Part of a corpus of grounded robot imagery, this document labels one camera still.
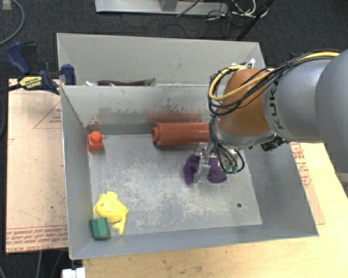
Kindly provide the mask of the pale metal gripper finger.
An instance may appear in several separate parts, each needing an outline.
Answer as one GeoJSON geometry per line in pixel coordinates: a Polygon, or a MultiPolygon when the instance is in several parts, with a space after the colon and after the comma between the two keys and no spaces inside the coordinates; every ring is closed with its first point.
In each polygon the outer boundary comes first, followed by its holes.
{"type": "Polygon", "coordinates": [[[200,143],[194,154],[199,161],[197,171],[193,175],[193,180],[195,183],[198,183],[207,179],[210,170],[209,160],[211,158],[211,148],[208,143],[200,143]]]}

